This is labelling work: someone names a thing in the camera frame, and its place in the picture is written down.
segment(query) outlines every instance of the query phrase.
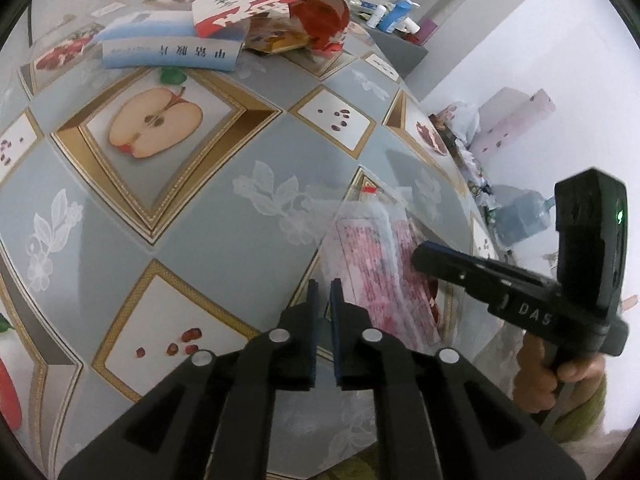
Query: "green leaf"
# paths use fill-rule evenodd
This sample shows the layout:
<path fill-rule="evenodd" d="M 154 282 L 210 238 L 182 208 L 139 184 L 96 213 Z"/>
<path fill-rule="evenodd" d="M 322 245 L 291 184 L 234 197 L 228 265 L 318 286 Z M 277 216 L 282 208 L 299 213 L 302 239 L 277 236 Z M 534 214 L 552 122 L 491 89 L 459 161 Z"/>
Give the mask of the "green leaf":
<path fill-rule="evenodd" d="M 164 85 L 181 85 L 187 81 L 187 75 L 175 66 L 165 66 L 160 70 L 160 82 Z"/>
<path fill-rule="evenodd" d="M 11 326 L 7 318 L 0 314 L 0 334 L 5 333 L 9 329 L 14 330 L 14 327 Z"/>

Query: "table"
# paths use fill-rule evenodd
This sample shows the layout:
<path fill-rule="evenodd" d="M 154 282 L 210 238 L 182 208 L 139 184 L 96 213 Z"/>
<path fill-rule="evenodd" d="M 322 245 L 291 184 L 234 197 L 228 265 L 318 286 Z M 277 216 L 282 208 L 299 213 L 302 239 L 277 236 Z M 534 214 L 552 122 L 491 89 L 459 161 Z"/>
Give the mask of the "table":
<path fill-rule="evenodd" d="M 53 70 L 37 60 L 79 30 L 166 4 L 118 1 L 16 59 L 2 98 L 0 138 L 14 156 L 0 166 L 0 296 L 15 331 L 0 333 L 0 358 L 22 407 L 16 435 L 51 477 L 189 345 L 233 351 L 276 325 L 323 239 L 315 205 L 372 182 L 458 250 L 482 228 L 452 158 L 420 136 L 427 117 L 357 27 L 335 59 L 245 52 L 232 73 L 185 70 L 201 126 L 152 158 L 114 149 L 108 131 L 124 103 L 180 89 L 163 86 L 160 69 L 105 70 L 97 48 Z M 327 121 L 334 111 L 339 121 Z M 458 313 L 447 337 L 473 358 L 496 322 L 440 290 Z M 324 346 L 316 391 L 278 394 L 274 474 L 308 478 L 374 438 L 370 394 L 335 388 Z"/>

